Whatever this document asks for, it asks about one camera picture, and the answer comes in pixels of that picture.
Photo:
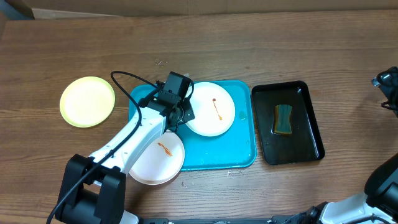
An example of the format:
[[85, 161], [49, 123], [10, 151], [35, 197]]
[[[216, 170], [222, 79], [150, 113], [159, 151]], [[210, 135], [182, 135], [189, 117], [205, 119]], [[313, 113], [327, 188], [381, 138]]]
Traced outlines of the white plate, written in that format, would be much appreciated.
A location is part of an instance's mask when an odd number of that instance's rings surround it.
[[235, 105], [231, 95], [220, 85], [212, 82], [199, 82], [190, 86], [186, 96], [190, 96], [195, 118], [186, 125], [201, 136], [219, 136], [232, 126], [235, 118]]

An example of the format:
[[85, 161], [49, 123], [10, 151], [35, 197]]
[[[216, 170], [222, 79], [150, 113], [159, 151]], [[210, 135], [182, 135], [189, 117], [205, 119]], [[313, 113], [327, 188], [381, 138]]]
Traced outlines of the yellow plate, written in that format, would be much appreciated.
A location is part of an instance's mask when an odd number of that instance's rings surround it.
[[112, 86], [100, 77], [82, 77], [69, 84], [60, 98], [60, 113], [70, 125], [89, 128], [108, 118], [116, 101]]

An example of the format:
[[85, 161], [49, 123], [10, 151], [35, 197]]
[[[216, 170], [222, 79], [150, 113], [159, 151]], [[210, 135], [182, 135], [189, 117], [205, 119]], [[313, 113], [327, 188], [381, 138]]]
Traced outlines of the green yellow sponge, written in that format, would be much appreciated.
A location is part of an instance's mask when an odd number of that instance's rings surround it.
[[274, 107], [274, 124], [272, 128], [274, 134], [292, 134], [292, 106], [276, 105]]

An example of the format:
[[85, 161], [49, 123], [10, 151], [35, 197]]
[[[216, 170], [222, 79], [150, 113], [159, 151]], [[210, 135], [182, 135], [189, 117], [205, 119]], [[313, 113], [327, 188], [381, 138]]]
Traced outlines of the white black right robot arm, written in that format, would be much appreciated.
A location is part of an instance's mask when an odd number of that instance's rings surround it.
[[397, 223], [397, 155], [380, 165], [364, 192], [340, 202], [325, 202], [299, 213], [286, 223]]

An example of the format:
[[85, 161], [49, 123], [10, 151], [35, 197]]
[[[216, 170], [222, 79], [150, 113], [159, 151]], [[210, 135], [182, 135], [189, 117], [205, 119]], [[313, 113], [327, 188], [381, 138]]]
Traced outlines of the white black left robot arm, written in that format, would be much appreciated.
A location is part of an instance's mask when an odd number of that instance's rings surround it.
[[57, 204], [46, 223], [139, 223], [124, 208], [126, 177], [146, 148], [170, 128], [193, 120], [194, 82], [170, 72], [165, 82], [134, 102], [131, 120], [89, 157], [75, 154], [66, 164]]

